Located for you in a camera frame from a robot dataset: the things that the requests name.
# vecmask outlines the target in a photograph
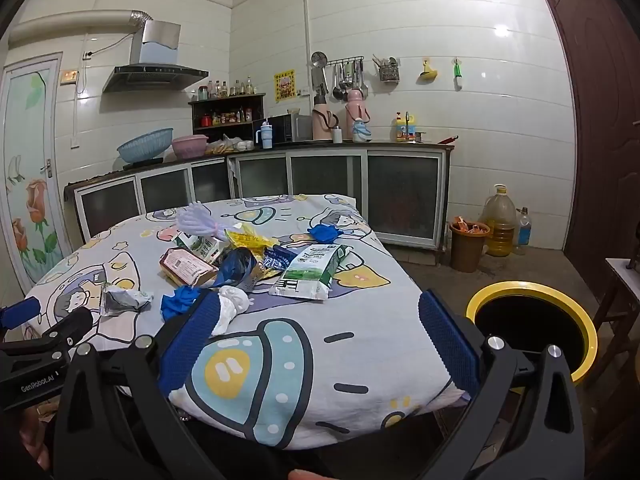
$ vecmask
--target light switch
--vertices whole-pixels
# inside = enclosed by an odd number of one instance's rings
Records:
[[[71,85],[78,82],[78,70],[63,70],[60,75],[61,85]]]

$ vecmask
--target stool leg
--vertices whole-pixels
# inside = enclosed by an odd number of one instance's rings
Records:
[[[611,281],[609,282],[609,286],[607,287],[607,291],[604,293],[602,297],[602,301],[600,302],[600,306],[598,307],[598,311],[596,315],[593,316],[593,325],[596,328],[596,332],[600,329],[602,322],[607,317],[609,313],[609,309],[613,304],[613,300],[616,299],[618,294],[618,278],[613,276]]]
[[[609,363],[613,361],[613,358],[620,353],[622,348],[626,346],[629,331],[638,318],[638,311],[638,306],[635,306],[625,318],[620,320],[620,324],[618,325],[616,334],[613,336],[611,343],[609,343],[607,351],[600,359],[595,362],[593,368],[587,375],[587,378],[584,380],[585,388],[593,386],[593,383],[595,383],[598,377],[602,375],[605,368],[607,368],[607,366],[609,366]]]

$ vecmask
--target countertop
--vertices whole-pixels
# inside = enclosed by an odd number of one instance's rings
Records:
[[[271,149],[255,148],[248,152],[233,152],[225,153],[224,155],[204,155],[196,158],[189,158],[187,160],[172,160],[170,162],[162,162],[158,164],[149,164],[148,166],[140,166],[138,168],[130,168],[128,170],[111,171],[93,178],[86,180],[79,180],[78,182],[70,182],[65,186],[64,200],[69,200],[73,197],[73,192],[79,187],[92,186],[93,184],[100,184],[109,180],[114,180],[123,176],[128,176],[135,173],[142,173],[143,171],[156,170],[158,168],[164,168],[169,166],[176,166],[177,164],[185,164],[186,162],[200,162],[202,160],[213,160],[216,158],[227,158],[228,156],[249,155],[255,153],[274,153],[274,152],[288,152],[290,150],[314,150],[314,149],[372,149],[376,148],[401,148],[405,150],[414,150],[419,148],[436,148],[438,150],[450,151],[454,149],[452,144],[430,144],[423,142],[352,142],[345,140],[340,144],[334,144],[330,140],[311,140],[306,142],[290,142],[289,144],[276,145]]]

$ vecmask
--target cartoon print tablecloth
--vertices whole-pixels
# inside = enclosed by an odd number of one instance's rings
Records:
[[[186,384],[171,393],[175,405],[229,433],[301,449],[385,428],[462,394],[420,323],[420,290],[352,198],[281,195],[206,205],[221,222],[250,222],[296,252],[312,243],[308,228],[332,224],[344,232],[337,242],[353,251],[325,302],[270,296],[277,277],[258,283],[247,313],[210,340]],[[78,306],[94,314],[85,340],[98,350],[158,332],[162,295],[175,288],[158,264],[177,233],[175,215],[171,209],[131,218],[62,260],[28,294],[42,310],[26,332],[40,334]],[[141,313],[100,318],[104,282],[152,292],[154,300]]]

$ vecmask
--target human hand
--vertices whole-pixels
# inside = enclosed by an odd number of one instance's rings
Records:
[[[288,480],[331,480],[326,476],[320,476],[316,473],[310,473],[309,471],[302,471],[300,469],[294,469],[289,473]]]
[[[36,408],[27,408],[22,412],[19,433],[20,440],[29,454],[34,457],[41,468],[49,469],[49,450],[44,445],[44,424],[38,418]]]

